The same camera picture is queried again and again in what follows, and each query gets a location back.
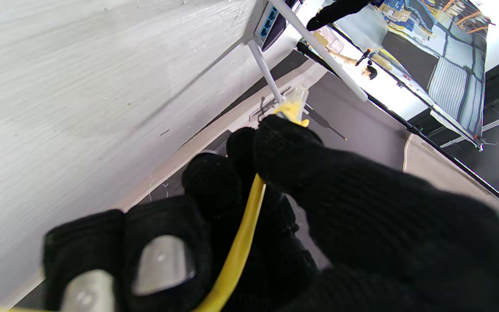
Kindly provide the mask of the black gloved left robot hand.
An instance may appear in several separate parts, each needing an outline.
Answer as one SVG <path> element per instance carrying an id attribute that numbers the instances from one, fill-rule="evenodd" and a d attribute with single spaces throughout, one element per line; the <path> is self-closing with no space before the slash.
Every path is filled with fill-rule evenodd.
<path id="1" fill-rule="evenodd" d="M 309 30 L 309 32 L 321 29 L 323 26 L 334 23 L 345 16 L 360 12 L 372 2 L 374 1 L 334 0 L 332 4 L 321 8 L 317 14 L 308 21 L 306 29 Z"/>

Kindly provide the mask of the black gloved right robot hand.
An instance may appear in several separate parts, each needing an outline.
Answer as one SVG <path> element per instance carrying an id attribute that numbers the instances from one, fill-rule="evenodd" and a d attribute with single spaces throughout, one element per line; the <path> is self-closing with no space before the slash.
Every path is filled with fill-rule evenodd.
<path id="1" fill-rule="evenodd" d="M 499 216 L 276 115 L 227 156 L 200 153 L 184 194 L 86 216 L 44 238 L 44 308 L 190 312 L 218 277 L 256 175 L 251 253 L 224 312 L 499 312 Z"/>

